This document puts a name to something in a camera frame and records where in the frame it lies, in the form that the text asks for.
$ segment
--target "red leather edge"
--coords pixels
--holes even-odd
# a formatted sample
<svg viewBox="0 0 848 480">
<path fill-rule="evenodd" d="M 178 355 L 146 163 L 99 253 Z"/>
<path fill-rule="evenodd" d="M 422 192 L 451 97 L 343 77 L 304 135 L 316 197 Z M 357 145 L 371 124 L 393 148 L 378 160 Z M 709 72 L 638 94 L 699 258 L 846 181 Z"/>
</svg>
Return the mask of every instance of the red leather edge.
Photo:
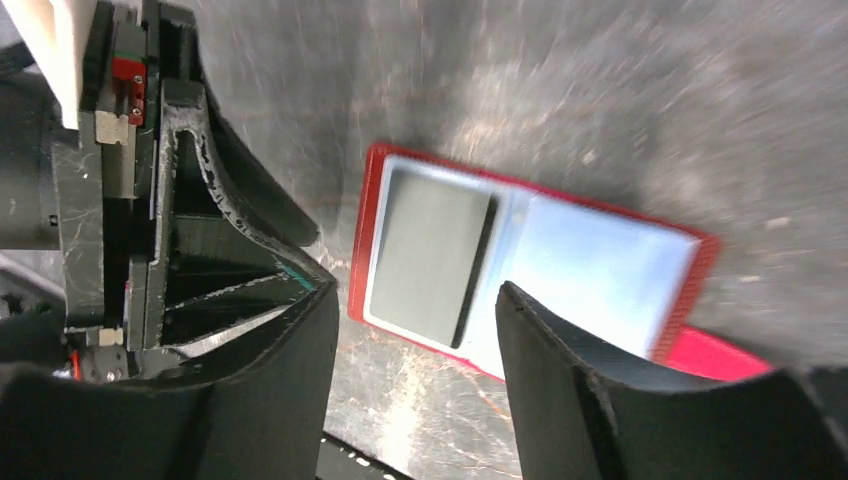
<svg viewBox="0 0 848 480">
<path fill-rule="evenodd" d="M 484 170 L 478 167 L 464 165 L 434 155 L 417 152 L 403 147 L 398 147 L 386 143 L 375 143 L 369 149 L 366 156 L 365 178 L 362 184 L 362 193 L 359 203 L 359 216 L 356 222 L 356 237 L 353 243 L 353 256 L 351 261 L 350 271 L 350 295 L 348 300 L 348 316 L 356 321 L 368 323 L 364 318 L 365 306 L 365 289 L 368 283 L 368 265 L 371 261 L 371 246 L 374 238 L 374 228 L 376 225 L 377 206 L 380 197 L 380 184 L 382 182 L 383 167 L 386 162 L 386 157 L 389 155 L 400 155 L 407 158 L 412 158 L 422 162 L 432 163 L 435 165 L 458 170 L 461 172 L 470 173 L 483 178 L 489 178 L 513 185 L 519 185 L 553 198 L 557 198 L 566 202 L 583 205 L 595 210 L 608 212 L 616 215 L 622 215 L 629 218 L 635 218 L 644 222 L 662 225 L 667 228 L 685 232 L 700 240 L 697 251 L 695 252 L 694 260 L 686 274 L 686 280 L 681 285 L 677 295 L 677 300 L 672 307 L 665 325 L 657 339 L 656 344 L 651 352 L 651 360 L 666 364 L 670 358 L 669 354 L 672 351 L 672 345 L 677 347 L 675 343 L 680 331 L 684 326 L 686 317 L 695 305 L 695 300 L 701 292 L 704 280 L 707 277 L 710 269 L 715 263 L 721 242 L 715 236 L 704 233 L 700 230 L 675 225 L 660 218 L 645 215 L 640 212 L 628 210 L 626 208 L 609 205 L 597 200 L 592 200 L 570 193 L 565 193 L 553 188 L 545 187 L 531 183 L 527 180 L 502 175 L 489 170 Z M 456 357 L 444 350 L 435 350 L 421 345 L 431 351 L 437 351 L 443 355 L 455 358 L 462 363 L 471 365 L 477 368 L 468 359 Z"/>
<path fill-rule="evenodd" d="M 732 382 L 760 375 L 772 366 L 754 354 L 693 327 L 683 327 L 665 365 L 686 373 Z"/>
</svg>

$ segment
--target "red component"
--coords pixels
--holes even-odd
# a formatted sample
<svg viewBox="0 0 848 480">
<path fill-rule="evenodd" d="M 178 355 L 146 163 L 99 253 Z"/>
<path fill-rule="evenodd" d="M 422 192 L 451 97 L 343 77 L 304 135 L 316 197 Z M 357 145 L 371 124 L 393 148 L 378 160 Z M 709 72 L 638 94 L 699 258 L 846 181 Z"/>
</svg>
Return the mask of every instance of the red component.
<svg viewBox="0 0 848 480">
<path fill-rule="evenodd" d="M 130 96 L 128 121 L 130 125 L 144 124 L 144 100 L 147 87 L 147 66 L 144 62 L 124 57 L 112 58 L 112 78 L 115 93 L 126 92 Z"/>
<path fill-rule="evenodd" d="M 665 365 L 686 373 L 743 380 L 772 370 L 765 360 L 696 328 L 683 327 Z"/>
<path fill-rule="evenodd" d="M 371 247 L 374 239 L 374 229 L 376 225 L 377 207 L 380 195 L 380 183 L 382 181 L 383 168 L 386 157 L 389 155 L 401 155 L 404 157 L 416 159 L 440 165 L 453 170 L 467 172 L 479 177 L 490 178 L 499 182 L 504 182 L 512 185 L 518 185 L 528 188 L 540 194 L 548 195 L 552 198 L 557 198 L 566 202 L 583 205 L 594 208 L 599 211 L 609 212 L 617 215 L 623 215 L 629 218 L 635 218 L 643 222 L 663 225 L 667 228 L 672 228 L 681 232 L 685 232 L 700 240 L 698 250 L 692 265 L 686 275 L 686 280 L 680 288 L 680 293 L 677 300 L 671 309 L 671 313 L 665 322 L 659 339 L 654 345 L 651 354 L 651 360 L 666 364 L 669 355 L 672 351 L 672 345 L 680 335 L 681 329 L 684 328 L 686 317 L 691 312 L 695 305 L 695 300 L 701 292 L 703 282 L 707 277 L 710 269 L 715 263 L 721 242 L 715 236 L 704 233 L 700 230 L 672 224 L 666 220 L 645 215 L 640 212 L 628 210 L 626 208 L 609 205 L 597 200 L 592 200 L 570 193 L 565 193 L 555 190 L 550 187 L 537 185 L 527 180 L 502 175 L 499 173 L 484 170 L 470 165 L 463 165 L 457 162 L 445 160 L 434 155 L 428 155 L 414 150 L 409 150 L 402 147 L 397 147 L 384 143 L 376 143 L 368 149 L 368 155 L 365 165 L 365 179 L 362 187 L 362 197 L 359 204 L 359 218 L 356 225 L 356 238 L 353 244 L 353 258 L 351 262 L 350 273 L 350 298 L 348 302 L 348 315 L 350 318 L 367 323 L 364 319 L 365 306 L 365 289 L 368 282 L 368 265 L 371 261 Z M 438 353 L 451 356 L 449 353 L 439 350 Z M 457 360 L 470 364 L 467 359 L 457 358 Z"/>
<path fill-rule="evenodd" d="M 79 351 L 71 352 L 71 369 L 73 370 L 74 380 L 82 380 L 82 368 L 79 362 Z"/>
</svg>

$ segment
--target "red wire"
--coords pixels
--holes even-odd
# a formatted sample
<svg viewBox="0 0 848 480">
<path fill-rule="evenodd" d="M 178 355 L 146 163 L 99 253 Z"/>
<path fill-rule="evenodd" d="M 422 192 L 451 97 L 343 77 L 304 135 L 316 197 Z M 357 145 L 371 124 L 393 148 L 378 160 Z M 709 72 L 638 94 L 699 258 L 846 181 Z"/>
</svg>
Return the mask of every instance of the red wire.
<svg viewBox="0 0 848 480">
<path fill-rule="evenodd" d="M 82 369 L 79 365 L 79 352 L 71 352 L 71 367 L 74 369 L 74 380 L 82 380 Z"/>
</svg>

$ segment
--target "open wallet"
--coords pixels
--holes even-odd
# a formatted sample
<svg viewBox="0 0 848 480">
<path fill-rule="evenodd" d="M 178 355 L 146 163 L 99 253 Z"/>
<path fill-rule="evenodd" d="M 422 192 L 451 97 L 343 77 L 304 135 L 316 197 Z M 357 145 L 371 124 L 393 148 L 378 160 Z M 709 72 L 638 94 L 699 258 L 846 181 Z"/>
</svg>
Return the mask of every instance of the open wallet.
<svg viewBox="0 0 848 480">
<path fill-rule="evenodd" d="M 388 144 L 368 151 L 360 202 L 349 316 L 497 379 L 507 281 L 638 357 L 718 380 L 770 369 L 686 325 L 712 235 Z"/>
</svg>

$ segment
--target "gray concrete floor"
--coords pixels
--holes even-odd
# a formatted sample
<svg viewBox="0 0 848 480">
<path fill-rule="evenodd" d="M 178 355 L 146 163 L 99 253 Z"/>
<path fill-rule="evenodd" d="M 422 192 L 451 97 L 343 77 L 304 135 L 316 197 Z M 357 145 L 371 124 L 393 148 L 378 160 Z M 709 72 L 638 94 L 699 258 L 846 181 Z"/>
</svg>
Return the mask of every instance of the gray concrete floor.
<svg viewBox="0 0 848 480">
<path fill-rule="evenodd" d="M 691 322 L 848 364 L 848 6 L 184 0 L 224 114 L 341 281 L 389 140 L 719 234 Z M 520 475 L 502 384 L 343 321 L 327 429 L 416 478 Z"/>
</svg>

